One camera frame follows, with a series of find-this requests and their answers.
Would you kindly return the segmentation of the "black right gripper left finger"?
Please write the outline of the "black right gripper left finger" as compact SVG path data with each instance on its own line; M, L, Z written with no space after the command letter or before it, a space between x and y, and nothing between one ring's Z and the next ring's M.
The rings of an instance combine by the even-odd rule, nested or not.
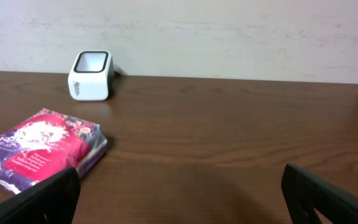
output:
M0 223L71 224L81 191L70 167L0 203Z

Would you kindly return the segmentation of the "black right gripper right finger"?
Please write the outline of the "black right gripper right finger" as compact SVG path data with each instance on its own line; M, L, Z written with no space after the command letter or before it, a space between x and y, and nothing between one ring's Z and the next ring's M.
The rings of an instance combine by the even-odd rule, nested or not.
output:
M281 188L293 223L358 223L358 197L301 167L285 166Z

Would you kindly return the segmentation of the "pink purple tissue pack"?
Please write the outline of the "pink purple tissue pack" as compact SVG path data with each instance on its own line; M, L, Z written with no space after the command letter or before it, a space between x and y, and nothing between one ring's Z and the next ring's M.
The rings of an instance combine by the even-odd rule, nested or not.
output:
M107 145L99 124L42 109L0 135L0 185L19 194L70 167L83 177Z

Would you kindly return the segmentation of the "white barcode scanner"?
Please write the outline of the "white barcode scanner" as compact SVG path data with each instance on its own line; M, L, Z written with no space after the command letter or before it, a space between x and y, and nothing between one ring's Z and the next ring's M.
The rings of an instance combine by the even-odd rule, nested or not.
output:
M69 93L77 101L106 100L113 76L114 64L108 51L82 51L68 74Z

